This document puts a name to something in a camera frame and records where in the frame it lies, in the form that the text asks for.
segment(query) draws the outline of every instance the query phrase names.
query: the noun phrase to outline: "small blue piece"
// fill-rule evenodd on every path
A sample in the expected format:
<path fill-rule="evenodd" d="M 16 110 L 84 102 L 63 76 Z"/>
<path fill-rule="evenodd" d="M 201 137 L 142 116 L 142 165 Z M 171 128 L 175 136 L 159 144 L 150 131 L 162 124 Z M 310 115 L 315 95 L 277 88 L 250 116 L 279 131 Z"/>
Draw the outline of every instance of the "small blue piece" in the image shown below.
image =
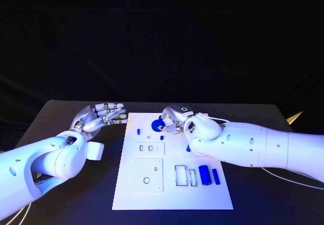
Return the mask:
<path fill-rule="evenodd" d="M 152 122 L 152 128 L 156 132 L 162 132 L 162 130 L 159 129 L 159 126 L 166 126 L 166 123 L 163 122 L 163 120 L 155 120 Z"/>
<path fill-rule="evenodd" d="M 220 185 L 221 182 L 220 182 L 220 177 L 218 177 L 218 170 L 217 169 L 212 169 L 212 171 L 214 171 L 214 175 L 215 175 L 215 182 Z"/>
<path fill-rule="evenodd" d="M 201 173 L 202 184 L 211 185 L 212 180 L 211 180 L 211 175 L 209 175 L 209 170 L 207 165 L 199 166 L 199 173 Z"/>

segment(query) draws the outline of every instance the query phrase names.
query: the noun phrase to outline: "white plastic board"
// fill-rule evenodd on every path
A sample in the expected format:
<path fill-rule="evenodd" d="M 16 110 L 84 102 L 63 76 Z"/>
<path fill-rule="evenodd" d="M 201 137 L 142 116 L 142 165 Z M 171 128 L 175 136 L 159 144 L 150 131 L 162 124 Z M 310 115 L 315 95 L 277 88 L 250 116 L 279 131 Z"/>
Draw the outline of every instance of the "white plastic board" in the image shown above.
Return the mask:
<path fill-rule="evenodd" d="M 129 114 L 113 210 L 232 210 L 234 205 L 221 161 L 208 156 L 196 157 L 192 152 L 186 151 L 188 140 L 184 133 L 173 135 L 153 131 L 152 122 L 159 116 L 160 113 Z M 139 154 L 139 143 L 165 143 L 165 154 Z M 163 189 L 160 192 L 155 192 L 152 189 L 146 190 L 145 174 L 135 175 L 133 162 L 137 158 L 142 160 L 145 158 L 162 159 Z M 186 166 L 188 186 L 176 186 L 176 165 Z M 201 165 L 209 167 L 212 185 L 208 186 L 202 185 Z M 189 170 L 192 169 L 196 174 L 196 187 L 191 185 Z M 215 184 L 212 169 L 218 170 L 221 185 Z M 143 186 L 143 188 L 137 187 L 140 191 L 132 189 L 135 179 L 139 186 Z"/>

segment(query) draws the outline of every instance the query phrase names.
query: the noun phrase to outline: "dark table surface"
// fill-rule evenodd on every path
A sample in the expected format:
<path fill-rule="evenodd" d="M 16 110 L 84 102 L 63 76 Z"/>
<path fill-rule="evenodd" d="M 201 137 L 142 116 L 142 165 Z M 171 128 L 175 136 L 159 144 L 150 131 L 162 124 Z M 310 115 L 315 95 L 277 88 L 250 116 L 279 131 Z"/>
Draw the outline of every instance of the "dark table surface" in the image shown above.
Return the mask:
<path fill-rule="evenodd" d="M 70 129 L 80 110 L 103 102 L 50 101 L 19 146 L 57 136 Z M 162 113 L 172 103 L 124 103 L 135 113 Z M 191 104 L 195 112 L 237 122 L 293 131 L 274 105 Z M 106 144 L 101 161 L 87 160 L 76 178 L 32 203 L 24 224 L 324 224 L 324 191 L 270 175 L 261 168 L 222 163 L 235 210 L 112 210 L 127 125 L 101 129 L 94 141 Z M 317 181 L 271 169 L 300 182 Z"/>

